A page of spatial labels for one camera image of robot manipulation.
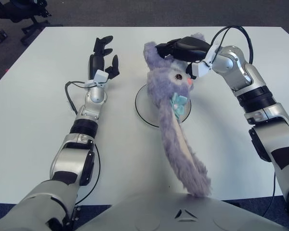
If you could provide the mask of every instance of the table surface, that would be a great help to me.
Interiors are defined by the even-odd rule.
[[[49,168],[75,119],[64,84],[85,81],[95,38],[113,35],[120,75],[109,81],[108,101],[99,120],[96,144],[101,177],[84,205],[114,204],[137,193],[185,192],[166,159],[160,132],[137,115],[134,101],[146,83],[143,46],[182,38],[196,32],[210,41],[220,27],[59,27],[46,28],[0,81],[0,203],[18,203],[49,178]],[[275,99],[289,114],[289,35],[279,27],[246,27],[258,68]],[[240,47],[245,38],[230,30],[223,45]],[[79,108],[85,91],[70,88]],[[250,142],[244,113],[218,74],[195,81],[192,110],[182,127],[191,147],[208,168],[213,198],[271,196],[272,164],[261,160]],[[91,183],[79,190],[82,198]],[[280,195],[277,186],[276,194]]]

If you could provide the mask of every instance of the bunny ear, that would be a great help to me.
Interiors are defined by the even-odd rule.
[[[148,64],[148,67],[150,70],[159,67],[170,67],[173,59],[163,59],[160,57],[155,47],[156,45],[157,44],[155,42],[148,42],[144,45],[144,59]]]
[[[160,102],[159,123],[165,153],[177,178],[193,196],[209,195],[207,169],[188,146],[169,99]]]
[[[193,34],[193,35],[191,35],[191,37],[194,37],[194,38],[197,38],[197,39],[200,39],[200,40],[202,40],[202,41],[206,41],[205,40],[205,38],[204,38],[204,35],[203,34],[201,34],[201,33],[195,33],[195,34]]]

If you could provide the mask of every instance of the circular stand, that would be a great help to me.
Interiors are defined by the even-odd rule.
[[[140,118],[156,128],[159,128],[158,108],[153,104],[148,96],[148,87],[144,85],[136,95],[135,107]],[[180,122],[186,120],[191,112],[191,101],[189,100],[184,106],[184,115],[180,116]]]

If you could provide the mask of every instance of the toy eye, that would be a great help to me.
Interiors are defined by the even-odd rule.
[[[182,76],[180,74],[176,74],[174,78],[176,80],[182,80]]]

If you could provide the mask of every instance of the pink nose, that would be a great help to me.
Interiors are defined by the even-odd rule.
[[[192,83],[193,83],[192,79],[191,79],[191,78],[187,78],[187,83],[188,83],[189,85],[192,85]]]

